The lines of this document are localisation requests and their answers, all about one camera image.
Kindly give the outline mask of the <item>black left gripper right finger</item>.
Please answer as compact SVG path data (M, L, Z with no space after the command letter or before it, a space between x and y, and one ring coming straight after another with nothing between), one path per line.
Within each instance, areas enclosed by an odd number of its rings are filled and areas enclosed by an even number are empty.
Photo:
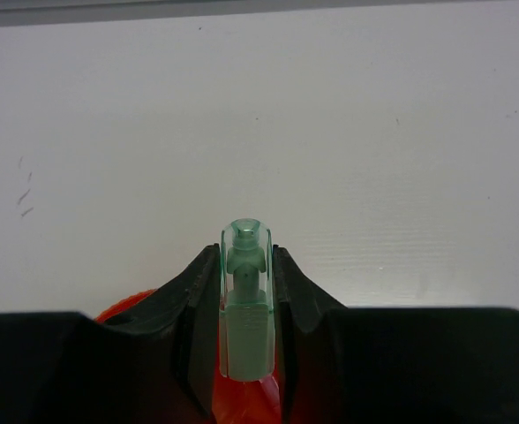
M519 310L346 307L273 251L285 423L519 423Z

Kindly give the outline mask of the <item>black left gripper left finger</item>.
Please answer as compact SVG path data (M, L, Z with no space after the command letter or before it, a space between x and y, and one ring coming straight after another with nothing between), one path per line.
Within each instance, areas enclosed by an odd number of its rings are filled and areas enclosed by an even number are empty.
M220 250L104 322L0 314L0 423L204 423L212 415Z

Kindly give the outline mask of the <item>green glue stick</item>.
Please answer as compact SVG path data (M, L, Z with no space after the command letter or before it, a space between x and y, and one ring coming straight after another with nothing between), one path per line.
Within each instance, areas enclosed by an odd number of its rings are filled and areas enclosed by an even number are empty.
M220 371L254 382L275 368L275 318L271 231L241 218L222 231L219 305Z

